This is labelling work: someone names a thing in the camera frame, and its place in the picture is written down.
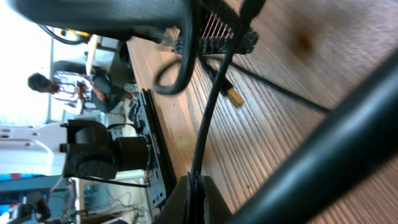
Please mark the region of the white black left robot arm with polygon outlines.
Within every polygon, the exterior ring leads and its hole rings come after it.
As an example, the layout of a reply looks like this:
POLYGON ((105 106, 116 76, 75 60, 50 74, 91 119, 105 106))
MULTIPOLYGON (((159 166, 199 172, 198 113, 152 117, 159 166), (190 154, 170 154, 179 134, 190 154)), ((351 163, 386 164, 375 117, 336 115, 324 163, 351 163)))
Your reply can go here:
POLYGON ((149 168, 147 139, 115 138, 114 127, 86 120, 1 126, 1 173, 113 180, 119 172, 149 168))

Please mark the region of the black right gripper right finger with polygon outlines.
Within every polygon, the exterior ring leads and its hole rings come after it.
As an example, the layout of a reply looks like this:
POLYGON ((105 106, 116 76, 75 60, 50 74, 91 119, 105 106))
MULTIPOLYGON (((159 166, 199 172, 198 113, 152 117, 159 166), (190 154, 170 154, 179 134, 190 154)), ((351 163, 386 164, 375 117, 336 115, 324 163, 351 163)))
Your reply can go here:
POLYGON ((204 224, 226 223, 232 217, 232 213, 214 180, 210 176, 200 176, 199 186, 203 195, 204 224))

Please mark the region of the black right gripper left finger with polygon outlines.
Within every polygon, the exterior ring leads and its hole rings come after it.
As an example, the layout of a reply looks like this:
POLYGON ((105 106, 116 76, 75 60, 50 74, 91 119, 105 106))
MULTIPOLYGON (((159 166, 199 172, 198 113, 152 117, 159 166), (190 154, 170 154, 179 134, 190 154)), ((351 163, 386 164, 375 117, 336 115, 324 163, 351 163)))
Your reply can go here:
POLYGON ((190 174, 181 176, 153 224, 186 224, 190 208, 190 174))

